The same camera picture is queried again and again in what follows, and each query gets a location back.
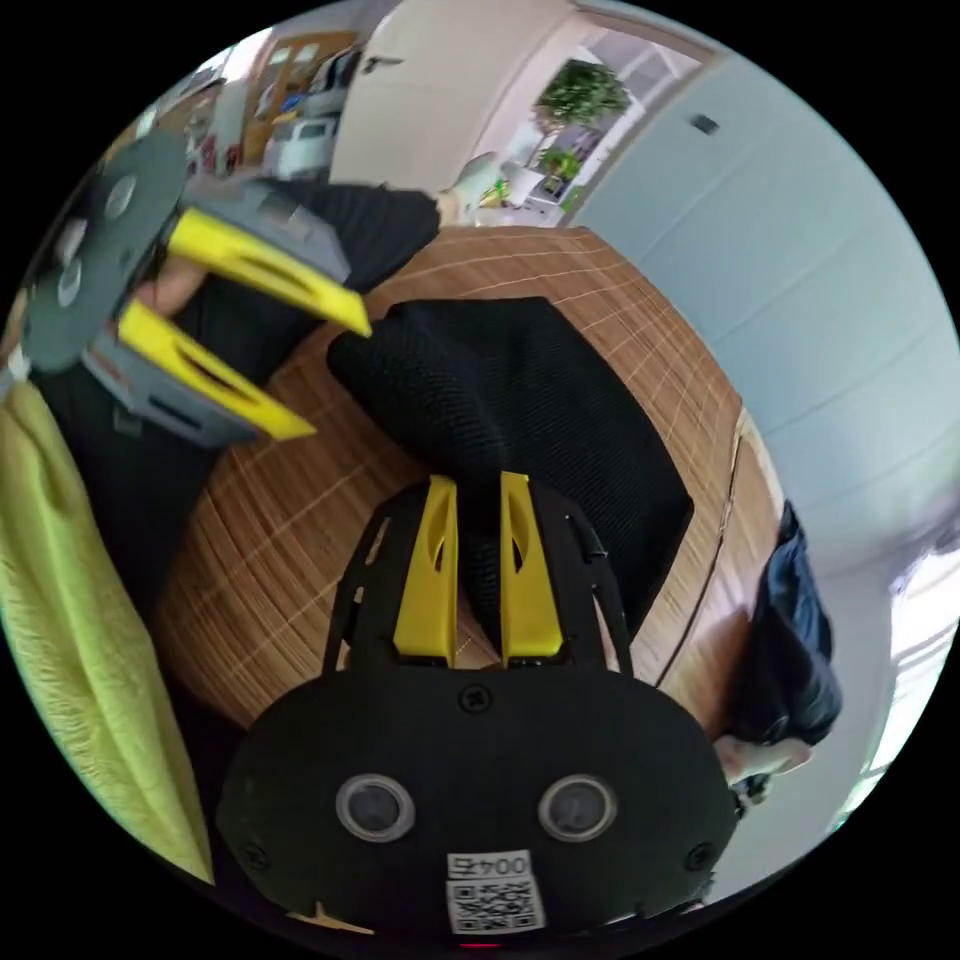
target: black fabric bag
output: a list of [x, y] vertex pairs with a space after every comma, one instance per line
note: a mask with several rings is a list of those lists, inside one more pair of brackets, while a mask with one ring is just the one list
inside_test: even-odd
[[787, 737], [819, 743], [843, 706], [832, 657], [833, 628], [817, 592], [806, 534], [787, 501], [760, 581], [726, 732], [750, 743]]
[[609, 552], [636, 633], [693, 501], [633, 394], [549, 301], [397, 304], [371, 339], [334, 340], [327, 362], [390, 437], [457, 483], [461, 579], [494, 645], [502, 471], [580, 506]]

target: human hand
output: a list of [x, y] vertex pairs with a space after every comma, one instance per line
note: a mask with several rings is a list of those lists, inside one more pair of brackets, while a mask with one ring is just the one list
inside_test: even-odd
[[[191, 260], [183, 257], [167, 257], [157, 276], [140, 284], [134, 291], [134, 298], [145, 307], [163, 317], [173, 317], [179, 313], [196, 294], [206, 279], [207, 271]], [[28, 295], [25, 289], [17, 296], [7, 315], [7, 322], [0, 337], [0, 364], [6, 363], [10, 352], [20, 339], [20, 328], [27, 308]]]

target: screw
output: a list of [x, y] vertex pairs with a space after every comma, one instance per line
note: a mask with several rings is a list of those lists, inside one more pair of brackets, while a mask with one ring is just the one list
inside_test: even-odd
[[472, 683], [460, 691], [460, 709], [466, 713], [484, 713], [493, 703], [493, 695], [479, 683]]
[[698, 873], [713, 859], [714, 852], [712, 843], [698, 843], [687, 854], [687, 859], [683, 865], [691, 873]]
[[267, 855], [255, 843], [248, 843], [243, 848], [243, 859], [251, 870], [267, 870], [270, 867]]

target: yellow towel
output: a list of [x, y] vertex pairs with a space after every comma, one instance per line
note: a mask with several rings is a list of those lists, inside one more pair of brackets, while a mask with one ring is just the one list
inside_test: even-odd
[[104, 809], [213, 883], [196, 783], [153, 643], [43, 398], [0, 406], [0, 616], [27, 690]]

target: potted plant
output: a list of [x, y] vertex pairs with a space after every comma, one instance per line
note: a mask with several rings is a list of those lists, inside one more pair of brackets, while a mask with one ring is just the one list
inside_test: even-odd
[[589, 127], [608, 113], [623, 113], [630, 106], [620, 78], [605, 64], [568, 60], [550, 81], [536, 103], [537, 126], [543, 139], [569, 124]]
[[558, 180], [570, 181], [579, 172], [583, 162], [570, 150], [558, 150], [550, 147], [540, 157], [540, 169]]

